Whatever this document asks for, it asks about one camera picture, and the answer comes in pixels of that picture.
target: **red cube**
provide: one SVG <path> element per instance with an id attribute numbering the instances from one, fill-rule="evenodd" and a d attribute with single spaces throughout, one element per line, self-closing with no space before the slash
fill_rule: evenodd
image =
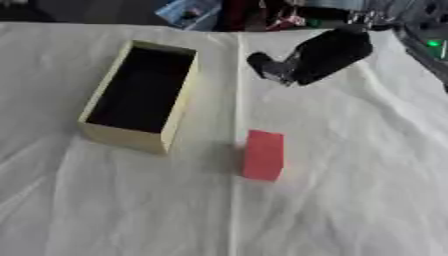
<path id="1" fill-rule="evenodd" d="M 283 135 L 250 130 L 247 139 L 243 176 L 275 181 L 283 169 Z"/>

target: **white cloth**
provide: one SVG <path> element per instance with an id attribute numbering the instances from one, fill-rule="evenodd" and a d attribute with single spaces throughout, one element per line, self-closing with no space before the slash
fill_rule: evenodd
<path id="1" fill-rule="evenodd" d="M 368 61 L 309 87 L 261 80 L 245 62 L 281 59 L 309 37 L 0 25 L 0 254 L 447 255 L 440 82 L 389 33 L 374 34 Z M 167 157 L 78 134 L 130 39 L 199 51 L 201 80 Z M 274 184 L 237 175 L 251 128 L 286 135 Z"/>

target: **open box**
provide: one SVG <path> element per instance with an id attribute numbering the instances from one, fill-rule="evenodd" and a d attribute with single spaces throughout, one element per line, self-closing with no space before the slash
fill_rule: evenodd
<path id="1" fill-rule="evenodd" d="M 197 73 L 194 50 L 128 42 L 78 123 L 95 141 L 166 154 Z"/>

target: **green light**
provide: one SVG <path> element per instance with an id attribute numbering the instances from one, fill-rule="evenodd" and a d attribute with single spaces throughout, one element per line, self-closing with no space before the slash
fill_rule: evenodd
<path id="1" fill-rule="evenodd" d="M 436 40 L 429 40 L 428 41 L 428 46 L 431 47 L 439 47 L 440 46 L 440 42 L 436 41 Z"/>

